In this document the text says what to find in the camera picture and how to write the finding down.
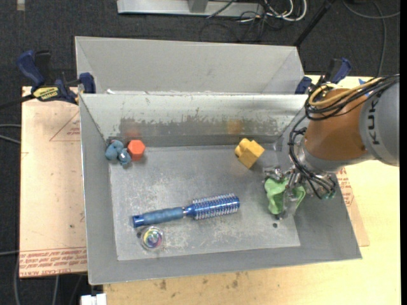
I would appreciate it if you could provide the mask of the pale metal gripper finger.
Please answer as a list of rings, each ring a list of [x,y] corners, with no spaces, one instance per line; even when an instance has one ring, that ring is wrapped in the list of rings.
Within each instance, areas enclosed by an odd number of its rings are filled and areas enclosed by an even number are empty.
[[[280,167],[272,168],[269,171],[268,176],[275,181],[284,181],[286,178],[284,171],[282,171]]]
[[[296,213],[298,197],[295,195],[294,189],[298,184],[299,176],[300,175],[298,173],[291,173],[288,177],[283,194],[283,219],[293,216]]]

